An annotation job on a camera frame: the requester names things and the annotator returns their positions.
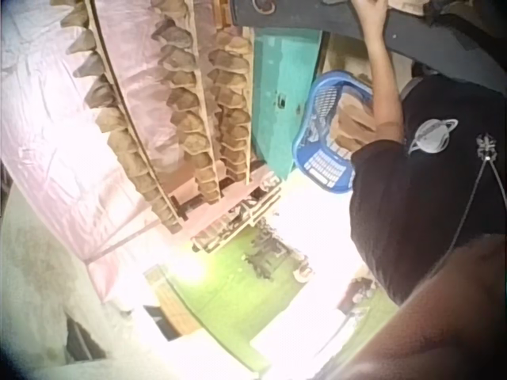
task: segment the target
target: person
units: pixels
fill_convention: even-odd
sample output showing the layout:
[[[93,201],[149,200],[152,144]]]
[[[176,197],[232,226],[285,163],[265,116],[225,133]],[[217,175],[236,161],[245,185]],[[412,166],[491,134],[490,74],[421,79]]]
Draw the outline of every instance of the person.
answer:
[[[452,248],[505,234],[506,99],[432,74],[401,101],[383,41],[387,0],[352,3],[372,66],[375,135],[351,157],[351,236],[400,305]]]
[[[322,380],[504,379],[505,235],[455,249],[348,363]]]

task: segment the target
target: bright light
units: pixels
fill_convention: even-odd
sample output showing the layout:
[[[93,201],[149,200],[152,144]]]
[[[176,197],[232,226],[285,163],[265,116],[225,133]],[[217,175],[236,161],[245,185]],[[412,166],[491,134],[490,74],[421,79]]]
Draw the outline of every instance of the bright light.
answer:
[[[206,267],[203,261],[191,253],[174,258],[169,268],[178,279],[186,283],[199,283],[206,276]]]

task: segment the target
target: black t-shirt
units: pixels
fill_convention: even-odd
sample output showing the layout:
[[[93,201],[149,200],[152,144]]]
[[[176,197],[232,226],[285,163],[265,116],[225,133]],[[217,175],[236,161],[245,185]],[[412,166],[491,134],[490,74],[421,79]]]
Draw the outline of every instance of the black t-shirt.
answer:
[[[448,250],[482,165],[478,136],[496,140],[505,188],[506,101],[498,93],[434,75],[403,101],[406,143],[381,140],[352,156],[352,240],[393,301],[403,303]],[[505,234],[493,170],[484,169],[456,246]]]

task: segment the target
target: teal panel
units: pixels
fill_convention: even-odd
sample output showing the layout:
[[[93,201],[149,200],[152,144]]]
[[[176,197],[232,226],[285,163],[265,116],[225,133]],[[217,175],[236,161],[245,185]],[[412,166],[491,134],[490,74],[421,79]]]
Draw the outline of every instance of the teal panel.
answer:
[[[292,171],[292,142],[314,80],[320,31],[255,29],[252,141],[281,179]]]

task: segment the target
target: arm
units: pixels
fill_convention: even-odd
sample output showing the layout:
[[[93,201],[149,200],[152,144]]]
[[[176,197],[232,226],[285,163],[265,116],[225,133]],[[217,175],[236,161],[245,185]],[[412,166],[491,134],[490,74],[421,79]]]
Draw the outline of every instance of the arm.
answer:
[[[372,65],[373,116],[376,139],[401,142],[403,114],[395,72],[383,41],[387,0],[353,0],[360,19],[364,42]]]

